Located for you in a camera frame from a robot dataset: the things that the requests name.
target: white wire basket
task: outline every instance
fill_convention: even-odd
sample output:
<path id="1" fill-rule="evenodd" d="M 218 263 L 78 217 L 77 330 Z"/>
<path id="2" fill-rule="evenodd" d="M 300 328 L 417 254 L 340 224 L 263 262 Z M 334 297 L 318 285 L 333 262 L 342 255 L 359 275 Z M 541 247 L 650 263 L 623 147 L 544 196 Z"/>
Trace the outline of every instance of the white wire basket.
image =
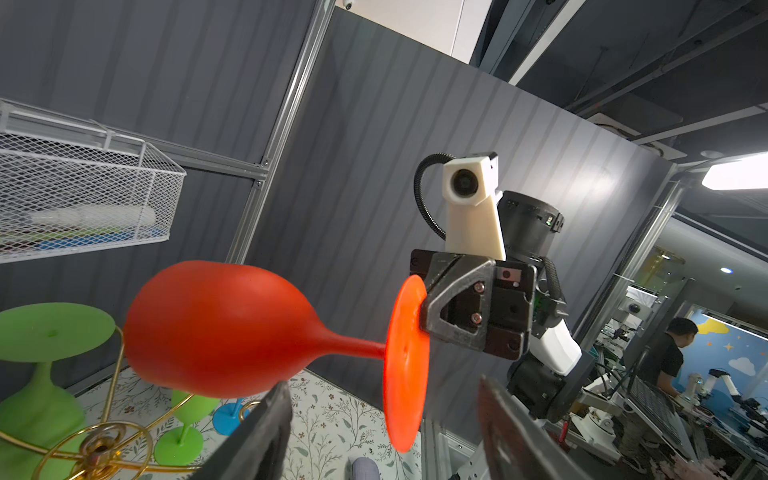
<path id="1" fill-rule="evenodd" d="M 186 175 L 140 138 L 0 100 L 0 263 L 168 240 Z"/>

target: yellow cloud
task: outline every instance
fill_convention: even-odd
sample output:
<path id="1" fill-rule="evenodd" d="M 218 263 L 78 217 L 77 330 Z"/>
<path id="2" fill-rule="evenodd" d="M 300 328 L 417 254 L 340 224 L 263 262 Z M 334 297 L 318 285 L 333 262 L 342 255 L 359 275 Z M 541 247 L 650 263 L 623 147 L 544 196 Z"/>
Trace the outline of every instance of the yellow cloud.
<path id="1" fill-rule="evenodd" d="M 715 319 L 707 319 L 706 322 L 698 325 L 698 327 L 701 335 L 707 335 L 708 333 L 728 333 L 730 331 L 724 323 L 718 322 Z"/>

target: floral tablecloth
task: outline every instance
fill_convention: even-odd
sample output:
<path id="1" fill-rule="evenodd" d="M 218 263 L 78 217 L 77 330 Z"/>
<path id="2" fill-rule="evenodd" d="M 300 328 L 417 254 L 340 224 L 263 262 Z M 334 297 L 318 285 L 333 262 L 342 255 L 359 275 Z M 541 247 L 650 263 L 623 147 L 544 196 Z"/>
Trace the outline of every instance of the floral tablecloth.
<path id="1" fill-rule="evenodd" d="M 314 373 L 304 370 L 290 380 L 293 400 L 291 438 L 283 463 L 286 480 L 325 480 L 351 478 L 352 462 L 361 456 L 371 458 L 379 466 L 381 478 L 417 480 L 421 478 L 421 438 L 416 437 L 411 451 L 399 454 L 389 443 L 384 414 L 360 399 L 337 388 Z M 103 382 L 78 397 L 85 408 L 88 425 L 99 421 L 107 397 L 109 381 Z M 251 397 L 258 399 L 261 395 Z M 224 403 L 235 399 L 225 399 Z M 110 420 L 127 420 L 148 425 L 170 408 L 170 390 L 141 380 L 133 369 L 125 369 L 118 380 Z M 180 426 L 171 417 L 157 427 L 152 436 L 157 440 L 164 432 Z M 214 429 L 209 415 L 195 424 L 205 440 L 202 463 L 226 437 Z M 124 459 L 141 461 L 147 449 L 143 439 L 129 445 Z M 119 472 L 115 480 L 128 480 L 133 473 Z M 147 473 L 141 480 L 172 480 L 188 474 Z"/>

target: white cloud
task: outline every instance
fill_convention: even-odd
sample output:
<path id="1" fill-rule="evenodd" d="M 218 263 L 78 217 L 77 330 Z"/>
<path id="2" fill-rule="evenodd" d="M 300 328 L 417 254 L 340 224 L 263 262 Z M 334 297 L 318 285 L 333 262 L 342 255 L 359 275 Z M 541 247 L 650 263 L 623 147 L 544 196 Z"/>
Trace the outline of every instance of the white cloud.
<path id="1" fill-rule="evenodd" d="M 745 356 L 731 360 L 728 362 L 728 365 L 746 375 L 755 376 L 755 365 L 753 365 L 752 362 L 750 362 L 750 359 Z"/>

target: gray wall panel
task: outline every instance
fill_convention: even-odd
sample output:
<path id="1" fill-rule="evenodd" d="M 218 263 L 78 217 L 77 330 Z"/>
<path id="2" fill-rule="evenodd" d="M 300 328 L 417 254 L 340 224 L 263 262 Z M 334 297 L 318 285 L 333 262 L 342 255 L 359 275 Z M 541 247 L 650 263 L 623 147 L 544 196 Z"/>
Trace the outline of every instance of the gray wall panel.
<path id="1" fill-rule="evenodd" d="M 0 96 L 260 162 L 313 6 L 13 0 Z"/>
<path id="2" fill-rule="evenodd" d="M 412 193 L 416 165 L 435 151 L 496 151 L 501 188 L 563 212 L 551 256 L 573 319 L 670 168 L 554 105 L 337 9 L 250 262 L 297 285 L 335 332 L 384 341 L 410 251 L 442 246 Z M 439 169 L 423 183 L 425 202 L 445 222 Z M 478 378 L 503 381 L 508 365 L 432 341 L 425 414 L 477 440 Z M 329 356 L 310 368 L 381 405 L 381 362 Z"/>
<path id="3" fill-rule="evenodd" d="M 224 261 L 253 184 L 246 178 L 188 170 L 170 239 L 64 257 L 0 265 L 0 310 L 39 302 L 74 302 L 110 313 L 118 325 L 156 272 L 183 260 Z M 76 383 L 116 360 L 119 341 L 54 364 L 54 381 Z M 29 379 L 28 366 L 0 362 L 0 399 Z"/>

